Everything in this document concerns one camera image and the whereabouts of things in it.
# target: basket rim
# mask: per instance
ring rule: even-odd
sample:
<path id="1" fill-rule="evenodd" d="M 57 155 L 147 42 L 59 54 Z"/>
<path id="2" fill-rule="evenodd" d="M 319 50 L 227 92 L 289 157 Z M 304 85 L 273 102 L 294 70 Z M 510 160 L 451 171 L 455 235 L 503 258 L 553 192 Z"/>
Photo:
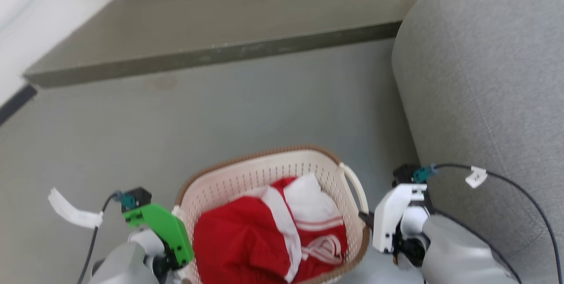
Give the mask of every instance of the basket rim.
<path id="1" fill-rule="evenodd" d="M 203 170 L 200 170 L 200 172 L 197 172 L 196 174 L 192 175 L 182 185 L 180 191 L 178 192 L 178 196 L 177 196 L 177 199 L 176 199 L 174 204 L 176 206 L 182 205 L 182 200 L 184 198 L 184 195 L 186 194 L 186 191 L 188 190 L 188 188 L 190 188 L 192 183 L 194 183 L 201 176 L 208 174 L 209 172 L 213 172 L 214 170 L 219 170 L 220 168 L 223 168 L 223 167 L 227 167 L 227 166 L 230 166 L 230 165 L 233 165 L 233 164 L 236 164 L 236 163 L 240 163 L 240 162 L 243 162 L 243 161 L 246 161 L 246 160 L 259 158 L 259 157 L 262 157 L 262 156 L 280 154 L 280 153 L 291 152 L 291 151 L 300 151 L 300 150 L 317 151 L 317 152 L 320 152 L 320 153 L 328 156 L 336 164 L 341 163 L 340 158 L 338 158 L 333 152 L 331 152 L 331 151 L 329 151 L 325 148 L 322 148 L 320 146 L 312 145 L 312 144 L 292 145 L 292 146 L 287 146 L 285 148 L 278 148 L 278 149 L 272 149 L 272 150 L 267 150 L 267 151 L 262 151 L 262 152 L 255 152 L 255 153 L 251 153 L 251 154 L 248 154 L 248 155 L 240 156 L 238 158 L 234 158 L 234 159 L 230 159 L 230 160 L 227 160 L 227 161 L 224 161 L 224 162 L 220 162 L 216 165 L 213 165 L 213 166 L 210 166 L 210 167 L 205 168 Z M 358 251 L 358 254 L 356 254 L 356 256 L 353 258 L 353 260 L 346 262 L 345 264 L 339 266 L 338 268 L 336 268 L 335 270 L 333 270 L 331 272 L 321 274 L 320 276 L 317 276 L 315 278 L 311 278 L 309 280 L 303 280 L 302 282 L 298 282 L 296 284 L 321 284 L 323 282 L 326 282 L 327 280 L 332 280 L 334 278 L 343 276 L 344 274 L 350 272 L 352 269 L 354 269 L 360 263 L 362 258 L 364 258 L 365 254 L 368 250 L 369 242 L 370 242 L 370 230 L 369 230 L 368 226 L 364 226 L 363 235 L 362 235 L 362 243 L 360 245 L 360 249 Z M 183 284 L 191 284 L 191 282 L 189 280 L 184 280 Z"/>

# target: black cable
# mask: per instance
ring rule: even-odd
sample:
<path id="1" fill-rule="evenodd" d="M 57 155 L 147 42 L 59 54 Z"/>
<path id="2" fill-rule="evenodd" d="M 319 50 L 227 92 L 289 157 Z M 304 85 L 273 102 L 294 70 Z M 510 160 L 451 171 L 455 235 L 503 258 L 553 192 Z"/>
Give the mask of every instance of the black cable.
<path id="1" fill-rule="evenodd" d="M 453 216 L 447 214 L 446 212 L 439 210 L 437 208 L 433 208 L 433 210 L 435 210 L 435 212 L 437 214 L 440 214 L 441 216 L 444 216 L 446 218 L 449 218 L 450 220 L 452 220 L 453 222 L 456 222 L 457 224 L 461 225 L 464 229 L 468 230 L 469 232 L 471 232 L 471 234 L 474 234 L 474 236 L 477 236 L 480 240 L 482 240 L 483 242 L 485 242 L 493 252 L 495 252 L 495 254 L 497 254 L 497 256 L 499 256 L 499 258 L 501 259 L 501 261 L 507 266 L 507 268 L 509 268 L 509 270 L 513 273 L 513 276 L 515 276 L 515 279 L 517 280 L 517 282 L 519 282 L 519 284 L 521 283 L 521 278 L 519 277 L 519 275 L 517 274 L 517 272 L 515 271 L 515 269 L 513 268 L 513 266 L 511 266 L 511 264 L 509 264 L 509 262 L 506 260 L 506 258 L 504 258 L 504 256 L 501 254 L 501 252 L 499 252 L 498 249 L 496 249 L 490 242 L 488 242 L 488 240 L 486 240 L 483 236 L 481 236 L 479 233 L 477 233 L 476 231 L 472 230 L 467 224 L 465 224 L 464 222 L 461 222 L 460 220 L 454 218 Z"/>
<path id="2" fill-rule="evenodd" d="M 104 202 L 104 206 L 102 206 L 102 212 L 105 212 L 110 200 L 119 196 L 118 192 L 114 192 L 111 194 L 110 197 Z M 78 278 L 77 284 L 81 284 L 82 280 L 84 280 L 84 275 L 86 274 L 86 270 L 88 270 L 88 264 L 90 264 L 90 258 L 92 257 L 92 251 L 94 250 L 94 242 L 96 242 L 96 235 L 98 234 L 98 227 L 94 228 L 94 232 L 92 234 L 92 241 L 90 242 L 90 250 L 88 250 L 88 255 L 86 256 L 86 262 L 84 262 L 84 267 L 82 268 L 82 272 L 80 273 L 80 277 Z"/>
<path id="3" fill-rule="evenodd" d="M 436 170 L 438 170 L 439 168 L 445 168 L 445 167 L 454 167 L 454 168 L 462 168 L 464 170 L 472 170 L 471 166 L 461 165 L 461 164 L 453 164 L 453 163 L 439 164 L 439 165 L 435 166 L 434 168 Z M 534 200 L 534 198 L 532 198 L 532 196 L 526 190 L 524 190 L 524 188 L 519 186 L 517 183 L 513 182 L 509 178 L 501 176 L 500 174 L 492 173 L 489 170 L 486 170 L 486 173 L 488 175 L 495 177 L 495 178 L 499 178 L 500 180 L 502 180 L 502 181 L 508 183 L 509 185 L 517 188 L 517 190 L 519 190 L 523 195 L 525 195 L 528 198 L 528 200 L 530 200 L 530 202 L 534 205 L 534 207 L 538 210 L 538 213 L 540 214 L 540 216 L 544 220 L 544 224 L 546 225 L 546 228 L 548 229 L 548 234 L 550 234 L 550 240 L 552 241 L 552 247 L 554 248 L 554 257 L 556 259 L 556 271 L 558 272 L 558 283 L 563 284 L 563 282 L 562 282 L 562 266 L 560 265 L 560 254 L 558 253 L 558 244 L 556 244 L 556 237 L 554 236 L 554 231 L 552 231 L 552 227 L 550 226 L 550 222 L 548 222 L 548 218 L 546 218 L 546 214 L 544 214 L 544 211 L 542 211 L 542 209 L 540 208 L 540 206 L 538 205 L 536 200 Z"/>

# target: laundry basket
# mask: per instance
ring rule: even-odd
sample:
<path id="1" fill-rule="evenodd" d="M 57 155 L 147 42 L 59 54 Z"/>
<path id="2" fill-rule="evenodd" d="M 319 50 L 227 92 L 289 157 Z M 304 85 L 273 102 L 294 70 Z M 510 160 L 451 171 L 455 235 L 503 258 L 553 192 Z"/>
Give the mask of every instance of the laundry basket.
<path id="1" fill-rule="evenodd" d="M 334 283 L 358 265 L 366 253 L 370 237 L 369 228 L 358 218 L 359 210 L 347 178 L 363 212 L 368 212 L 368 203 L 354 172 L 337 156 L 318 146 L 300 145 L 260 152 L 202 170 L 181 188 L 173 212 L 184 222 L 193 242 L 194 226 L 202 213 L 223 206 L 234 196 L 252 188 L 309 172 L 315 174 L 322 190 L 334 200 L 343 215 L 349 248 L 340 267 L 300 284 Z M 197 257 L 179 272 L 184 284 L 201 284 L 196 260 Z"/>

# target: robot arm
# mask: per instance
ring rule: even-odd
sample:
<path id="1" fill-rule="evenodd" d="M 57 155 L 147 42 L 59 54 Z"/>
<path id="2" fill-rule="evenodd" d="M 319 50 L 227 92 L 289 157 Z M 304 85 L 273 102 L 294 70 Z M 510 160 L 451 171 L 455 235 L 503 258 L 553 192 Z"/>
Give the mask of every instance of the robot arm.
<path id="1" fill-rule="evenodd" d="M 426 184 L 398 177 L 395 187 L 374 212 L 359 216 L 372 229 L 373 246 L 407 260 L 429 284 L 516 284 L 497 263 L 490 247 L 473 233 L 443 216 L 429 214 Z"/>
<path id="2" fill-rule="evenodd" d="M 165 284 L 170 274 L 194 257 L 186 228 L 181 220 L 158 204 L 143 188 L 120 197 L 125 222 L 136 228 L 128 242 L 115 248 L 99 267 L 93 268 L 89 284 Z"/>

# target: teal connector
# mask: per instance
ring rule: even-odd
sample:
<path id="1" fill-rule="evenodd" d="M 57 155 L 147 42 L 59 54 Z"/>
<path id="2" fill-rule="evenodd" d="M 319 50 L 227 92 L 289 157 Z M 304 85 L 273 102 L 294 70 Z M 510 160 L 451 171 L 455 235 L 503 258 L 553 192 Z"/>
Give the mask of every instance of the teal connector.
<path id="1" fill-rule="evenodd" d="M 429 166 L 423 166 L 419 170 L 416 170 L 413 173 L 413 182 L 417 184 L 422 184 L 427 182 L 427 180 L 435 175 L 437 170 L 435 169 L 435 164 L 431 164 Z"/>
<path id="2" fill-rule="evenodd" d="M 137 208 L 137 204 L 135 203 L 135 198 L 129 194 L 123 194 L 121 198 L 119 198 L 119 202 L 123 205 L 127 210 Z"/>

